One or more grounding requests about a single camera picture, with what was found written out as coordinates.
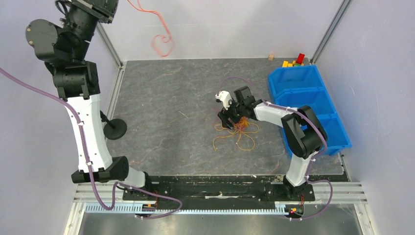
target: red block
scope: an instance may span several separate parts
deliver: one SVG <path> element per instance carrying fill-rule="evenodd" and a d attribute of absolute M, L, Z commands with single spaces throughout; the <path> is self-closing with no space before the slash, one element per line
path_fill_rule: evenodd
<path fill-rule="evenodd" d="M 297 64 L 302 64 L 302 61 L 304 60 L 304 54 L 299 54 L 299 56 L 298 56 L 298 58 L 297 58 L 297 60 L 296 60 L 296 63 Z"/>

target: orange cord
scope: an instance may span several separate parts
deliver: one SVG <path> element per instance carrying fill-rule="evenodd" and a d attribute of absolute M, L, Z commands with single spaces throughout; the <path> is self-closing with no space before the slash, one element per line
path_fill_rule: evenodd
<path fill-rule="evenodd" d="M 257 130 L 256 131 L 253 131 L 253 132 L 246 132 L 245 129 L 248 128 L 250 125 L 256 126 L 257 127 Z M 230 134 L 229 136 L 218 136 L 218 137 L 216 137 L 216 138 L 213 139 L 213 148 L 215 149 L 215 151 L 217 150 L 217 148 L 215 147 L 215 140 L 217 140 L 219 138 L 228 138 L 228 137 L 234 136 L 237 133 L 239 133 L 239 138 L 236 141 L 236 144 L 238 145 L 239 149 L 244 150 L 244 151 L 251 151 L 251 150 L 253 150 L 255 148 L 255 141 L 254 141 L 254 139 L 252 137 L 250 137 L 249 135 L 247 135 L 247 134 L 249 134 L 249 133 L 257 133 L 259 131 L 258 125 L 256 125 L 255 123 L 248 122 L 248 119 L 246 117 L 242 117 L 241 120 L 237 124 L 235 124 L 233 126 L 233 129 L 234 129 L 233 132 L 231 132 L 230 130 L 228 130 L 228 132 Z M 223 130 L 227 130 L 227 128 L 223 128 L 221 124 L 216 124 L 215 125 L 215 130 L 217 130 L 217 131 L 223 131 Z M 241 146 L 239 146 L 238 143 L 241 140 L 242 135 L 245 135 L 245 136 L 247 136 L 248 138 L 250 138 L 252 140 L 252 142 L 254 143 L 254 146 L 252 148 L 245 149 L 245 148 L 241 148 Z"/>
<path fill-rule="evenodd" d="M 140 1 L 139 0 L 137 0 L 137 3 L 138 3 L 138 7 L 136 7 L 130 0 L 127 0 L 137 11 L 141 11 L 141 12 L 148 12 L 148 13 L 153 13 L 153 14 L 155 14 L 155 15 L 157 15 L 158 17 L 159 17 L 159 19 L 160 19 L 160 21 L 161 21 L 161 23 L 163 24 L 163 26 L 164 26 L 164 29 L 166 30 L 166 32 L 167 32 L 167 35 L 168 35 L 168 38 L 165 36 L 165 35 L 162 35 L 162 34 L 159 34 L 159 35 L 156 35 L 154 38 L 153 38 L 153 40 L 151 41 L 151 47 L 157 52 L 157 54 L 159 54 L 161 57 L 167 57 L 167 56 L 169 56 L 169 54 L 171 53 L 171 51 L 173 50 L 173 48 L 174 48 L 174 45 L 175 45 L 175 43 L 174 43 L 174 40 L 173 40 L 173 38 L 172 38 L 172 36 L 171 36 L 171 33 L 170 33 L 170 30 L 168 29 L 168 27 L 167 27 L 167 25 L 166 25 L 166 23 L 164 22 L 164 19 L 163 19 L 163 16 L 161 16 L 161 14 L 159 13 L 159 12 L 157 12 L 157 11 L 148 11 L 148 10 L 144 10 L 143 8 L 142 8 L 142 6 L 141 6 L 141 4 L 140 4 Z M 158 38 L 158 37 L 161 37 L 161 41 L 163 42 L 163 43 L 169 43 L 169 42 L 171 42 L 171 48 L 170 48 L 170 50 L 167 52 L 167 54 L 163 54 L 163 52 L 156 46 L 156 39 Z"/>

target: gray floor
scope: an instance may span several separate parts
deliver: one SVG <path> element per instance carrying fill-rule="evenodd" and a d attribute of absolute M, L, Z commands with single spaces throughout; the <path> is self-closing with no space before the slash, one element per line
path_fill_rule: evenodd
<path fill-rule="evenodd" d="M 316 213 L 306 205 L 306 214 Z M 330 205 L 314 219 L 290 222 L 281 215 L 172 215 L 140 220 L 132 214 L 86 213 L 80 235 L 361 235 L 353 205 Z"/>
<path fill-rule="evenodd" d="M 256 122 L 259 132 L 251 134 L 256 146 L 242 151 L 237 136 L 212 141 L 226 131 L 214 129 L 221 104 L 215 102 L 220 82 L 228 76 L 252 81 L 270 100 L 267 76 L 282 65 L 282 59 L 206 59 L 129 61 L 126 66 L 115 118 L 124 119 L 126 135 L 107 146 L 113 156 L 127 156 L 130 165 L 150 175 L 285 174 L 290 160 L 280 129 Z M 245 86 L 228 81 L 223 90 Z M 251 87 L 256 98 L 260 98 Z M 239 145 L 252 147 L 242 137 Z M 342 174 L 337 156 L 322 156 L 312 174 Z"/>

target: blue tray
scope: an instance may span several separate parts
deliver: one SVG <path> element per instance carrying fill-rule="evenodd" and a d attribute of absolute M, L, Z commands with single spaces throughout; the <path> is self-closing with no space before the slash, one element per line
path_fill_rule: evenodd
<path fill-rule="evenodd" d="M 316 66 L 278 68 L 268 76 L 268 84 L 275 104 L 297 108 L 308 105 L 313 109 L 327 132 L 326 154 L 335 155 L 352 147 Z M 282 133 L 291 157 L 293 153 Z"/>

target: red string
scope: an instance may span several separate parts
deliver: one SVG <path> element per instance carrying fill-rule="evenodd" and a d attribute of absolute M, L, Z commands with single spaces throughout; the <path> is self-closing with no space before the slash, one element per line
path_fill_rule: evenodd
<path fill-rule="evenodd" d="M 173 50 L 173 48 L 174 48 L 174 45 L 175 45 L 175 43 L 174 43 L 174 40 L 173 40 L 173 38 L 171 37 L 171 33 L 170 33 L 170 30 L 168 29 L 168 27 L 167 27 L 167 25 L 166 25 L 166 22 L 164 21 L 164 19 L 163 19 L 163 16 L 161 16 L 161 14 L 159 13 L 159 12 L 157 12 L 157 11 L 148 11 L 148 10 L 144 10 L 143 8 L 142 8 L 142 6 L 141 6 L 141 4 L 140 4 L 140 1 L 139 0 L 137 0 L 137 3 L 138 3 L 138 7 L 136 7 L 130 0 L 127 0 L 137 11 L 141 11 L 141 12 L 148 12 L 148 13 L 153 13 L 153 14 L 155 14 L 155 15 L 157 15 L 158 17 L 159 17 L 159 19 L 160 19 L 160 22 L 163 24 L 163 26 L 164 26 L 164 29 L 166 30 L 166 32 L 167 32 L 167 35 L 168 35 L 168 37 L 166 37 L 165 35 L 162 35 L 162 34 L 159 34 L 159 35 L 156 35 L 154 38 L 153 38 L 153 40 L 151 41 L 151 47 L 157 52 L 157 54 L 159 54 L 161 57 L 167 57 L 167 56 L 169 56 L 169 54 L 171 53 L 171 51 Z M 156 46 L 156 39 L 158 38 L 158 37 L 160 37 L 161 38 L 161 42 L 163 42 L 163 43 L 169 43 L 169 42 L 171 42 L 171 48 L 170 48 L 170 50 L 166 53 L 166 54 L 163 54 L 163 52 Z"/>

